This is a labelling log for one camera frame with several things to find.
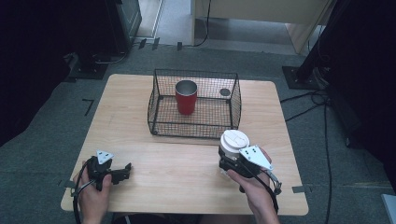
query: white cup lid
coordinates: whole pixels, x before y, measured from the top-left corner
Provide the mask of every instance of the white cup lid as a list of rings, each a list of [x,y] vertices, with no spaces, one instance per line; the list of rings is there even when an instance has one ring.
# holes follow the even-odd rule
[[[227,130],[220,139],[221,147],[232,153],[239,153],[239,148],[249,146],[248,137],[238,130]]]

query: red cup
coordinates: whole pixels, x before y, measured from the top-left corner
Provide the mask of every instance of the red cup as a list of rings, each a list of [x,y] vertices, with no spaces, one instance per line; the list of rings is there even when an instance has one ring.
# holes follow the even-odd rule
[[[194,112],[197,101],[197,84],[191,80],[181,80],[176,84],[177,110],[182,115]]]

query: human hand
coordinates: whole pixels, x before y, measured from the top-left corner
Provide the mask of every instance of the human hand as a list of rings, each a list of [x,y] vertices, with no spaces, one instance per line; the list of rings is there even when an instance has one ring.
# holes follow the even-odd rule
[[[77,183],[78,174],[73,181]],[[87,167],[85,167],[78,187],[89,183]],[[97,190],[93,185],[87,186],[78,196],[78,204],[83,215],[84,224],[99,224],[104,218],[108,208],[108,195],[111,189],[111,175],[106,175],[103,179],[102,191]]]
[[[262,149],[262,153],[271,163],[271,158]],[[279,223],[272,199],[265,187],[255,178],[245,178],[234,170],[228,170],[227,175],[238,183],[247,195],[248,205],[253,212],[257,223]],[[267,174],[261,173],[258,178],[267,186],[270,186],[270,178]]]

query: black wire basket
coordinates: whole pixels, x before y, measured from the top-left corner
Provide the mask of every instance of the black wire basket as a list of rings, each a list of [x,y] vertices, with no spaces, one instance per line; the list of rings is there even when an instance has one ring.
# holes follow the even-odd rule
[[[198,86],[195,110],[177,110],[175,86],[180,80]],[[225,130],[238,129],[241,91],[236,73],[156,69],[148,103],[148,127],[160,136],[220,139]]]

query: wooden table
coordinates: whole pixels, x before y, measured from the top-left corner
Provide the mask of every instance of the wooden table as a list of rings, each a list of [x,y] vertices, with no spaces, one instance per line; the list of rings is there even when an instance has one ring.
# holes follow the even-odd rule
[[[113,186],[111,212],[252,214],[238,184],[219,169],[218,140],[151,135],[147,121],[152,76],[109,78],[71,178],[82,161],[101,149],[115,155],[111,168],[133,165],[130,179]],[[305,194],[276,93],[268,81],[240,80],[242,117],[239,130],[271,156],[273,173],[283,183],[279,214],[303,216]],[[67,189],[62,209],[72,211]]]
[[[211,2],[210,18],[286,23],[294,49],[300,53],[322,19],[330,15],[331,5],[334,2],[333,0],[216,0]],[[208,6],[209,0],[191,0],[192,44],[195,36],[195,19],[206,18]]]

